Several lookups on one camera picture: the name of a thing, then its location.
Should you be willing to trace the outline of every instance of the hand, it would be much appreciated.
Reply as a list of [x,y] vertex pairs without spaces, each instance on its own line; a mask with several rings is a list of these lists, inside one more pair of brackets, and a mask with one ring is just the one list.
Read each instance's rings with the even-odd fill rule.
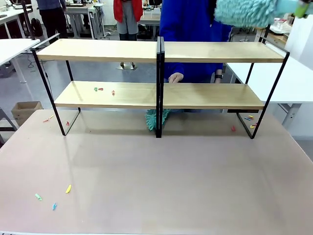
[[180,72],[175,72],[174,74],[172,74],[169,79],[168,82],[169,83],[178,83],[180,82],[182,79],[184,78],[184,75]]
[[215,78],[215,84],[220,84],[221,83],[221,79],[220,78]]

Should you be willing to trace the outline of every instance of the fluffy microfiber duster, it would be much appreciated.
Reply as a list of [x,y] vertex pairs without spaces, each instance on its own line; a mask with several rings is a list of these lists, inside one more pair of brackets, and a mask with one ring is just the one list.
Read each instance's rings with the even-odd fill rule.
[[274,22],[277,0],[217,0],[215,20],[236,27],[266,27]]
[[[171,111],[170,109],[163,109],[162,125],[164,125],[165,119],[167,118],[170,111]],[[152,131],[153,129],[156,129],[157,128],[157,111],[155,109],[149,109],[145,117],[146,117],[146,123],[147,123],[148,129],[150,131]]]

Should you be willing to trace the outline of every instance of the person in black pants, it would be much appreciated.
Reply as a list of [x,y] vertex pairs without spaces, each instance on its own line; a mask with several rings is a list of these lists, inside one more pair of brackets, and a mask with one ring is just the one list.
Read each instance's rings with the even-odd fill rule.
[[65,0],[37,0],[39,13],[47,31],[48,38],[60,34],[60,38],[67,38],[67,22],[64,12],[67,10]]

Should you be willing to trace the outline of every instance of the person in blue jacket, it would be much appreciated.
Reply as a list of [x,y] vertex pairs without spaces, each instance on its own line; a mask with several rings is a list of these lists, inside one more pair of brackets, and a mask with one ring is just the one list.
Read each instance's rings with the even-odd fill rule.
[[[227,42],[231,26],[214,20],[214,0],[163,0],[160,36],[174,42]],[[170,83],[215,83],[222,78],[222,63],[166,63]]]

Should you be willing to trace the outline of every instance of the person in red jacket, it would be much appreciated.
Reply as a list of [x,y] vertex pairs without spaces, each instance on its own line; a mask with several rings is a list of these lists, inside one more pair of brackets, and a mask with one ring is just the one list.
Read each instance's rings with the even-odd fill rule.
[[138,21],[142,16],[141,0],[114,0],[114,18],[121,41],[137,41]]

